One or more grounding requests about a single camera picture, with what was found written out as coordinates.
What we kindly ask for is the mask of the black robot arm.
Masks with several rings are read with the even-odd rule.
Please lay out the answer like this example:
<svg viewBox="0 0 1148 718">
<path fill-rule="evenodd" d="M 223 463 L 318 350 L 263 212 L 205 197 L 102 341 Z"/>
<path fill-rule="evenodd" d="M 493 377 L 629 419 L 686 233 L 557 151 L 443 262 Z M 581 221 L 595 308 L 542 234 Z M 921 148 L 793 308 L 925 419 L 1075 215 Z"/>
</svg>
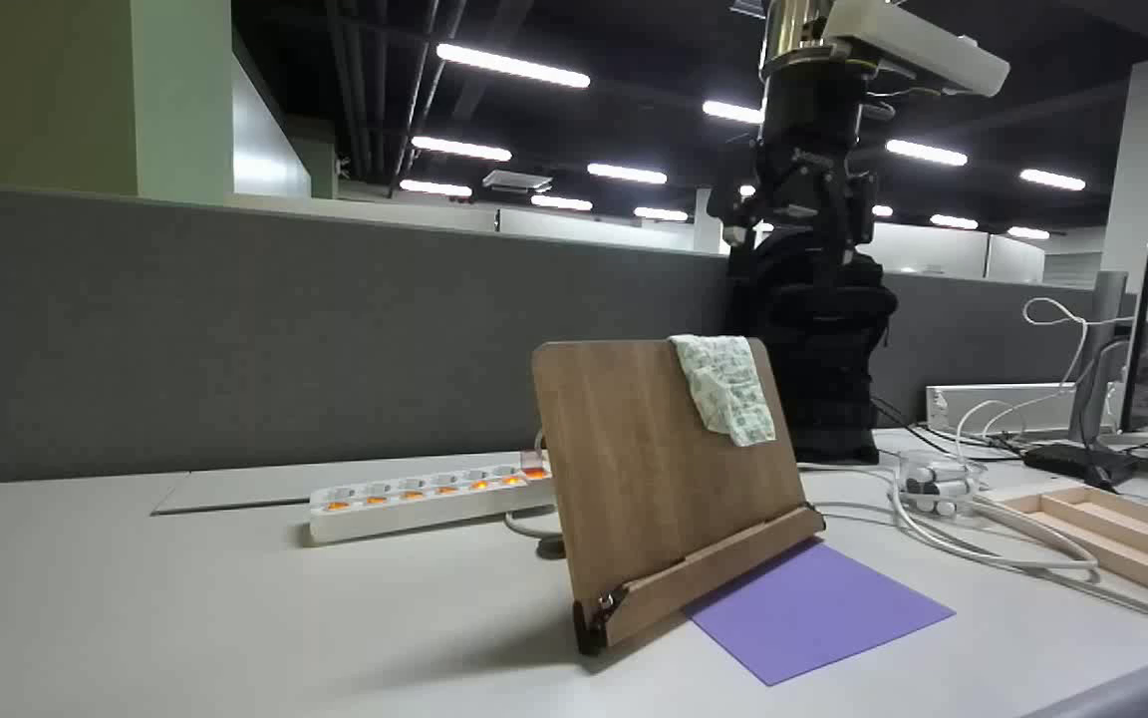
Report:
<svg viewBox="0 0 1148 718">
<path fill-rule="evenodd" d="M 869 238 L 869 180 L 848 168 L 880 63 L 824 42 L 828 0 L 765 0 L 760 127 L 745 225 L 796 221 L 824 250 Z"/>
</svg>

